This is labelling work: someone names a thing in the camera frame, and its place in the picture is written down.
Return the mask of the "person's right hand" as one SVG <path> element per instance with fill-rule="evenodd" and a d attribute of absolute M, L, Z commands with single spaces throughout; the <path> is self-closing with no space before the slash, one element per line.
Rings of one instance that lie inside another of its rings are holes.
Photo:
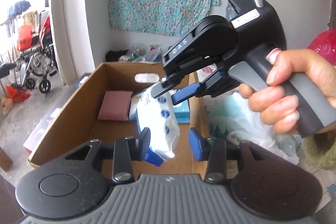
<path fill-rule="evenodd" d="M 292 134 L 299 120 L 297 96 L 286 96 L 280 84 L 292 73 L 305 73 L 335 107 L 335 67 L 312 50 L 280 52 L 266 79 L 268 87 L 254 92 L 247 84 L 240 84 L 240 95 L 248 100 L 249 108 L 260 113 L 264 124 L 273 126 L 276 133 Z"/>

